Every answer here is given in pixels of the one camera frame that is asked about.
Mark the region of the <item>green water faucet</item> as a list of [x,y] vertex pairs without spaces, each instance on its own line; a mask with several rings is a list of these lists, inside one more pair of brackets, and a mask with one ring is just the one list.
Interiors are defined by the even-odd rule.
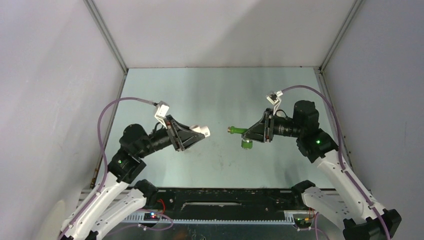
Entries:
[[[239,128],[235,126],[229,126],[227,128],[227,132],[230,134],[238,134],[243,135],[245,132],[247,132],[247,128]],[[241,148],[244,150],[250,150],[253,148],[253,141],[249,138],[246,138],[244,136],[241,137]]]

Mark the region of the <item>white pipe elbow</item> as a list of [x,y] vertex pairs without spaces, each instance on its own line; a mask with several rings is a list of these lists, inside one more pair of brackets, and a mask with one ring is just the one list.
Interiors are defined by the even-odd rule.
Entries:
[[208,138],[211,135],[210,129],[208,126],[192,125],[189,127],[190,130],[203,134],[205,138]]

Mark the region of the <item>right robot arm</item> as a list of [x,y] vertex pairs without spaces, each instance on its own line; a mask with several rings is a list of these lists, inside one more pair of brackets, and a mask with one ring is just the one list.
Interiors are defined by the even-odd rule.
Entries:
[[393,238],[402,221],[400,214],[377,201],[339,155],[339,146],[319,127],[314,102],[297,101],[292,117],[278,116],[276,110],[267,108],[262,118],[242,133],[243,139],[261,143],[270,143],[274,136],[295,138],[300,153],[324,173],[341,198],[338,201],[304,180],[291,188],[290,201],[295,208],[316,210],[341,229],[346,240]]

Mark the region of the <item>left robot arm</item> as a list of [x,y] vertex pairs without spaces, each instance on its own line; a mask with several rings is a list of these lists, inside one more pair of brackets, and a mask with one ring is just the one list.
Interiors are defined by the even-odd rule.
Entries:
[[161,124],[162,128],[151,133],[140,124],[124,129],[120,148],[105,167],[103,179],[62,223],[58,239],[101,240],[133,212],[156,206],[158,188],[146,179],[139,180],[118,202],[114,200],[144,170],[145,157],[168,146],[182,152],[211,135],[207,126],[187,126],[171,115]]

